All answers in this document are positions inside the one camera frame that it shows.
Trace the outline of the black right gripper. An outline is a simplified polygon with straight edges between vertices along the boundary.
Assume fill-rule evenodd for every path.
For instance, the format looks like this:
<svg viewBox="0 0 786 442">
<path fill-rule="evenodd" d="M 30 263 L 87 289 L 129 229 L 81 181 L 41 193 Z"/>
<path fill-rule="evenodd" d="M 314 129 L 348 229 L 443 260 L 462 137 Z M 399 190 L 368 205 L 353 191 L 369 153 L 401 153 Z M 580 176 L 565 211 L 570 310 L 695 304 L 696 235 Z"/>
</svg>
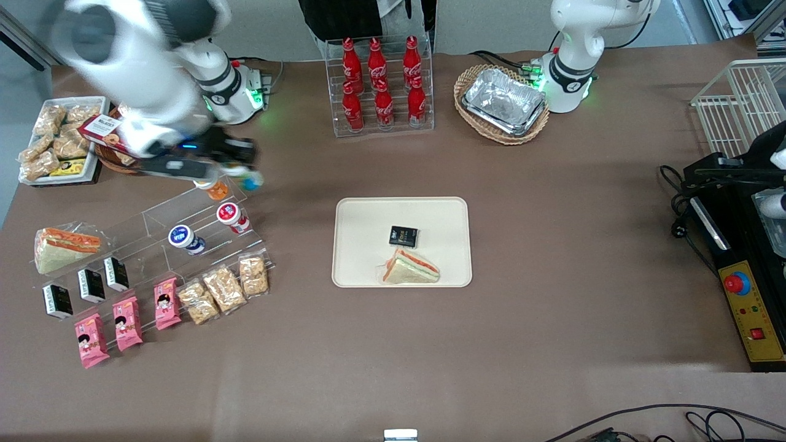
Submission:
<svg viewBox="0 0 786 442">
<path fill-rule="evenodd" d="M 260 176 L 254 163 L 257 145 L 252 138 L 233 138 L 223 128 L 210 128 L 202 138 L 201 156 L 214 160 L 219 176 Z"/>
</svg>

